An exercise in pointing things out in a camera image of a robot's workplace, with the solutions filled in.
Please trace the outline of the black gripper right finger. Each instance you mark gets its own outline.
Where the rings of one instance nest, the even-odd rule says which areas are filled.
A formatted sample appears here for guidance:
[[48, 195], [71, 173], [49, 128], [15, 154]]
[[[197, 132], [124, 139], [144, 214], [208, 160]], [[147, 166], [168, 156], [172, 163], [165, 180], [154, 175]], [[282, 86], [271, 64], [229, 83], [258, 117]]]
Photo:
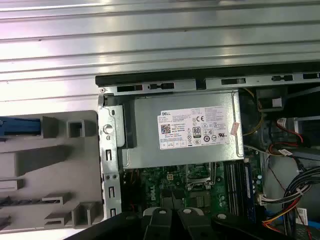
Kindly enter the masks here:
[[290, 240], [282, 233], [229, 212], [204, 215], [199, 208], [186, 207], [185, 194], [175, 192], [175, 210], [184, 228], [183, 240]]

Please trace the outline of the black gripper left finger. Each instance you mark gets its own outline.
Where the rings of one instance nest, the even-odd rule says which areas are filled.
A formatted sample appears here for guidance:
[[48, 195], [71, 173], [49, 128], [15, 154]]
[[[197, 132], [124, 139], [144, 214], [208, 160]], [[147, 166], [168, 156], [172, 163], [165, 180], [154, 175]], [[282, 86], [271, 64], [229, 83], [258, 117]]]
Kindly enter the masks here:
[[142, 214], [122, 212], [86, 230], [87, 240], [168, 240], [171, 237], [174, 195], [162, 191], [160, 206]]

